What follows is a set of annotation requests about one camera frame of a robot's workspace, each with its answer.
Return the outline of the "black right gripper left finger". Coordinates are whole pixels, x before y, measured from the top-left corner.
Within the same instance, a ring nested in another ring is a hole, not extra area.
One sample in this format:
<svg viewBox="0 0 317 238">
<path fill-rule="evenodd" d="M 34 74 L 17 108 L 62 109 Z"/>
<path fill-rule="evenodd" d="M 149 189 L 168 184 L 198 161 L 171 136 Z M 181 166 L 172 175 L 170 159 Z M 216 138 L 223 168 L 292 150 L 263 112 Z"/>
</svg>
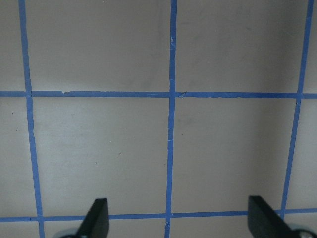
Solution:
<svg viewBox="0 0 317 238">
<path fill-rule="evenodd" d="M 75 238 L 106 238 L 109 232 L 109 214 L 106 198 L 98 198 L 92 204 Z"/>
</svg>

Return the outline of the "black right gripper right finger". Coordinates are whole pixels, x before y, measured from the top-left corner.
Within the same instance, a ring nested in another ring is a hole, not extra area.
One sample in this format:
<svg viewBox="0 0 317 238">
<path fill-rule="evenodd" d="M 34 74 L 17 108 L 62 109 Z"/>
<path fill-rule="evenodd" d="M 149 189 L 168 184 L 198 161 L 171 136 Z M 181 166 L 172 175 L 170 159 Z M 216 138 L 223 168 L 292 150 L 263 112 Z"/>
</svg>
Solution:
<svg viewBox="0 0 317 238">
<path fill-rule="evenodd" d="M 254 238 L 300 238 L 261 196 L 249 196 L 247 224 Z"/>
</svg>

